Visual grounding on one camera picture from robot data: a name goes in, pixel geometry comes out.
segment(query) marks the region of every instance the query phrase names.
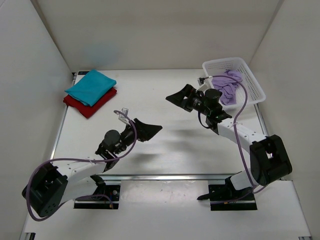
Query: white basket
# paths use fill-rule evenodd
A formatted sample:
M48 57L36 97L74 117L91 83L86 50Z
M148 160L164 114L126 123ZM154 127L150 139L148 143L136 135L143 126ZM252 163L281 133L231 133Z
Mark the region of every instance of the white basket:
M223 74L227 70L238 71L242 73L242 84L248 92L248 105L257 104L266 100L266 95L259 85L257 79L249 69L246 62L240 57L228 57L217 60L205 61L202 68L206 76ZM245 102L245 91L241 86L235 91L236 104L223 105L224 109L241 107Z

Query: stacked towels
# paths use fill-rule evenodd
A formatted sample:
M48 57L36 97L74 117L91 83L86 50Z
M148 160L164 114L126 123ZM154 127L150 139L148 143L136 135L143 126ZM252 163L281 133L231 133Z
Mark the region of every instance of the stacked towels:
M65 90L68 95L63 102L88 119L116 95L117 90L113 88L116 84L116 80L91 70L77 84Z

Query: robotic arm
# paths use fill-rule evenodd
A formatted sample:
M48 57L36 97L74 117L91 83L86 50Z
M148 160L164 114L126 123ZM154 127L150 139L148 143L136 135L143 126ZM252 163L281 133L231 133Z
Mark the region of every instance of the robotic arm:
M167 96L166 100L187 112L198 111L199 121L200 114L205 115L208 125L205 128L237 143L234 119L219 104L221 94L206 84L201 85L198 90L187 84L181 91ZM266 186L292 172L289 157L279 136L265 136L242 125L237 125L236 129L241 147L250 154L249 175L254 186ZM226 196L230 200L237 199L252 187L248 174L242 171L226 178L221 191L202 195L198 200L219 195L224 195L224 199Z
M112 160L117 158L115 154L125 151L135 141L133 127L125 118L120 116L119 119L126 124L124 131L119 133L117 130L109 130L95 152L95 160L111 161L53 161L37 171L31 182L29 202L40 217L52 215L61 204L69 200L103 193L106 184L97 174L112 169L119 161ZM145 124L137 118L132 123L140 142L149 141L162 129L162 126ZM23 189L22 196L26 198L26 194L27 187Z

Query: purple cloth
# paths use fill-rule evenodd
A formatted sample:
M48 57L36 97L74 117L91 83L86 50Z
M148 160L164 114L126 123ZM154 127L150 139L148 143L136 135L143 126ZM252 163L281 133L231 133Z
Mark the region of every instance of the purple cloth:
M242 82L242 75L241 72L238 71L230 71L227 70L225 73L222 73L220 75L230 76L238 80L239 82ZM220 97L220 101L224 105L233 105L236 104L236 89L239 87L239 83L237 83L235 80L232 80L227 77L223 76L216 76L212 78L212 84L215 89L222 92L222 95Z

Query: folded cloth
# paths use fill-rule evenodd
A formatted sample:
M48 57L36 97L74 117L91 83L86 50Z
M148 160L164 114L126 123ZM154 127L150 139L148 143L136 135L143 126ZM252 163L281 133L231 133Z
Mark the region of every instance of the folded cloth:
M224 76L230 76L234 79L242 82L242 75L241 72L238 71L226 71L223 74ZM212 78L212 84L215 89L222 92L220 97L220 101L224 105L233 105L236 104L236 88L239 87L239 83L231 78L224 77L224 76L216 76Z
M95 105L93 106L85 106L78 100L74 99L70 95L66 96L63 99L63 102L67 106L74 107L78 109L78 111L85 116L87 119L90 118L93 114L95 114L96 111L99 110L109 99L111 99L114 95L116 95L117 90L115 90L113 87L105 94L103 95Z
M96 70L91 70L77 84L65 90L65 92L83 105L92 107L116 83L116 80Z

